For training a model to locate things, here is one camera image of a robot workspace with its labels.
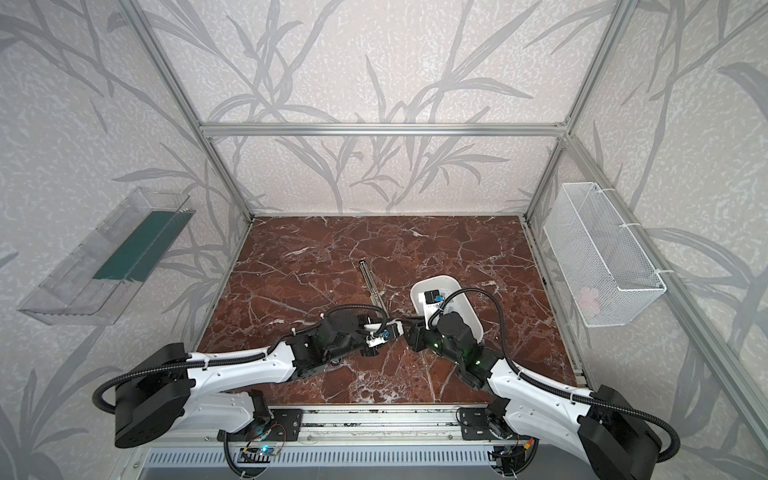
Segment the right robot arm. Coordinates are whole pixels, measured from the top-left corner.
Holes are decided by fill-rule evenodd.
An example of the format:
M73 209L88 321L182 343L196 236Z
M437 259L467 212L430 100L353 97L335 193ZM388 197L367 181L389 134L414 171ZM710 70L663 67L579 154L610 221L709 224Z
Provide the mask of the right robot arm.
M506 349L485 347L469 292L414 287L411 300L423 320L407 342L453 362L465 384L493 394L486 418L495 435L542 440L589 464L600 479L649 479L678 454L676 430L617 390L568 386L520 366Z

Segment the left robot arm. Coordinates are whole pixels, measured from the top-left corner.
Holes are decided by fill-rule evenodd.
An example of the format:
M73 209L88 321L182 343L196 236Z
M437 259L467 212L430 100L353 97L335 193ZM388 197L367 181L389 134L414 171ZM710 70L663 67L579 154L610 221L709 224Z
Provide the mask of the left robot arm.
M265 424L264 401L249 386L308 378L348 355L374 356L395 341L402 324L369 305L342 305L320 321L268 347L225 353L161 347L131 371L99 385L94 406L114 418L114 444L128 449L182 429L236 433Z

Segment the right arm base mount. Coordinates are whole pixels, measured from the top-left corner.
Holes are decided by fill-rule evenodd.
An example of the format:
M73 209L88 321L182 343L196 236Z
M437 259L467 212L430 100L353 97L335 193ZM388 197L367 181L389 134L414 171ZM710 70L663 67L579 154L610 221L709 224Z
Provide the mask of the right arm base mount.
M512 436L509 428L489 418L485 408L459 407L456 421L465 441L506 440Z

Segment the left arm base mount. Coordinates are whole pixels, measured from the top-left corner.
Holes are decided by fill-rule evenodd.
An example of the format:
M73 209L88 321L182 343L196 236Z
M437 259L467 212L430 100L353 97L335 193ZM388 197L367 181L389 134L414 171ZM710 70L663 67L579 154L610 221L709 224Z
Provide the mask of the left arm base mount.
M264 426L257 426L246 434L248 441L296 442L302 427L303 410L278 408Z

